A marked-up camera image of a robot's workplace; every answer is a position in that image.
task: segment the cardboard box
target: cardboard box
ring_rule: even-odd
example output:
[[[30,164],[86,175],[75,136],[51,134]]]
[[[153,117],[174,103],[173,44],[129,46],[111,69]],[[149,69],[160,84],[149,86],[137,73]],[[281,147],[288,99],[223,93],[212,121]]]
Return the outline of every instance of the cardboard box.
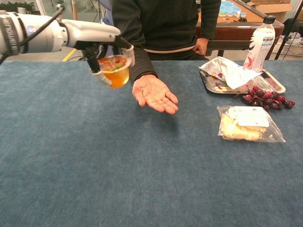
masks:
[[[291,0],[250,0],[256,5],[289,4]]]
[[[256,10],[265,13],[267,15],[276,16],[276,20],[283,23],[286,12],[292,11],[291,4],[268,4],[268,5],[258,5],[253,2],[247,3],[249,6],[256,8]]]
[[[301,12],[298,16],[298,20],[303,20],[303,9],[301,10]]]

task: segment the dark sweater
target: dark sweater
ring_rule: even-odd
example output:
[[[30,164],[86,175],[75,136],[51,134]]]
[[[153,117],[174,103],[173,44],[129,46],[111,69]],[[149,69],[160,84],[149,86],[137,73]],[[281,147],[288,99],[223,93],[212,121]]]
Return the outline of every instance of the dark sweater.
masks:
[[[213,39],[221,0],[201,0],[200,37]],[[111,0],[114,26],[135,46],[134,81],[157,75],[144,49],[171,51],[196,44],[198,11],[195,0]]]

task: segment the chair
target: chair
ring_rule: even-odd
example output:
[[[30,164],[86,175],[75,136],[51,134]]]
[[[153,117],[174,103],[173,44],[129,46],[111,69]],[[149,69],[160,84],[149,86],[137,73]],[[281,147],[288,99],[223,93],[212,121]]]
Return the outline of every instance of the chair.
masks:
[[[112,11],[111,11],[111,7],[109,4],[109,0],[99,0],[99,4],[101,6],[103,6],[106,10],[106,15],[101,19],[101,23],[113,26],[114,22],[113,22],[113,18],[112,18]],[[111,46],[109,46],[105,56],[110,56],[113,54],[114,54],[113,49]]]

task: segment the yellow tape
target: yellow tape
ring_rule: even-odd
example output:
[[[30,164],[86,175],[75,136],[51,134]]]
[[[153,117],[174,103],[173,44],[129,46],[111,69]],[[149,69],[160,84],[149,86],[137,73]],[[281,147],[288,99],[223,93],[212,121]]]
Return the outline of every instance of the yellow tape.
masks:
[[[73,49],[62,61],[67,61],[75,53],[75,51],[76,49]]]

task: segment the black pants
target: black pants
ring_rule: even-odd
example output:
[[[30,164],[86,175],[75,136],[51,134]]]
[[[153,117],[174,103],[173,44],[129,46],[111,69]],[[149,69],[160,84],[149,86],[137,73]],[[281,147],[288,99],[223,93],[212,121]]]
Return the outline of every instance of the black pants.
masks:
[[[165,60],[208,60],[206,57],[194,52],[193,50],[177,53],[148,53],[151,61]]]

